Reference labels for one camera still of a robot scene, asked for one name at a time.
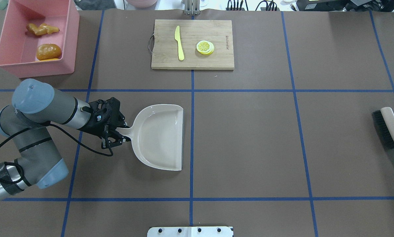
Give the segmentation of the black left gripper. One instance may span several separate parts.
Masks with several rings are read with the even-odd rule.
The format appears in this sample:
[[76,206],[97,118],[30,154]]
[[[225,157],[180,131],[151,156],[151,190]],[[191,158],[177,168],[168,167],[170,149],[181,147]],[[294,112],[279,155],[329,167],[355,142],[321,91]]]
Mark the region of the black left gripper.
[[83,107],[90,118],[83,126],[85,133],[101,138],[101,149],[109,149],[130,142],[131,139],[117,132],[117,128],[130,128],[120,112],[120,101],[116,98],[99,99]]

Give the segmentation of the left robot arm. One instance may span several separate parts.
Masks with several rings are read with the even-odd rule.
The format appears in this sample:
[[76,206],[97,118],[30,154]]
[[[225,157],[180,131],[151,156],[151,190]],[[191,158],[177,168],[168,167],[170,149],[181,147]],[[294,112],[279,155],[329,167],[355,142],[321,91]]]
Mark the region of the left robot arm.
[[127,128],[120,101],[84,102],[53,86],[25,79],[16,87],[12,103],[0,111],[0,201],[36,185],[40,189],[63,180],[69,173],[48,127],[65,125],[102,140],[108,149],[129,142],[117,131]]

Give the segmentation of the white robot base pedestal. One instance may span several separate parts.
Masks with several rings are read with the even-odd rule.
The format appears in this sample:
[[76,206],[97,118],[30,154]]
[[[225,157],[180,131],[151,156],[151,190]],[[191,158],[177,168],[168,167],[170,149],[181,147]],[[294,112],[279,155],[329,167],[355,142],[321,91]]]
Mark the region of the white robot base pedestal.
[[147,237],[233,237],[234,231],[229,226],[175,226],[152,227]]

